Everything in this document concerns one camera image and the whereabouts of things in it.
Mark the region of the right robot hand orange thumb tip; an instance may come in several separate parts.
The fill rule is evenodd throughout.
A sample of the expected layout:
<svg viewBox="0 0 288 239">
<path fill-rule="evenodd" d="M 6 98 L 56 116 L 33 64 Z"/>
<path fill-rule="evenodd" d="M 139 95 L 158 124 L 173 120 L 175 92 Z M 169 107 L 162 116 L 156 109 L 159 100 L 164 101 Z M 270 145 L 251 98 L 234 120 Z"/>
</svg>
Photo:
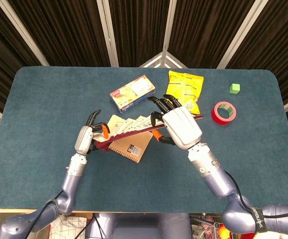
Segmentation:
<svg viewBox="0 0 288 239">
<path fill-rule="evenodd" d="M 161 121 L 170 135 L 165 137 L 158 134 L 155 136 L 157 141 L 176 145 L 180 149 L 189 149 L 200 142 L 202 131 L 193 115 L 181 105 L 179 100 L 169 94 L 164 94 L 160 99 L 151 96 L 148 100 L 161 110 L 161 112 L 151 113 L 151 125 L 155 126 L 157 120 Z"/>
</svg>

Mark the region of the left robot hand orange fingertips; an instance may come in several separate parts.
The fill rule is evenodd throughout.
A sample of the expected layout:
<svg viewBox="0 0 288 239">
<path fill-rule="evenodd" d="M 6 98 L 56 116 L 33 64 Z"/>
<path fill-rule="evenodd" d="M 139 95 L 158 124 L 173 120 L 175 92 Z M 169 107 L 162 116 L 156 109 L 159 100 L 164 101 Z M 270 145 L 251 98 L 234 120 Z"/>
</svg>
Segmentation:
<svg viewBox="0 0 288 239">
<path fill-rule="evenodd" d="M 109 127 L 104 122 L 95 123 L 95 119 L 101 110 L 97 110 L 90 114 L 86 124 L 81 128 L 75 143 L 75 151 L 81 155 L 87 155 L 94 149 L 93 136 L 97 131 L 102 130 L 104 140 L 108 139 L 110 133 Z"/>
</svg>

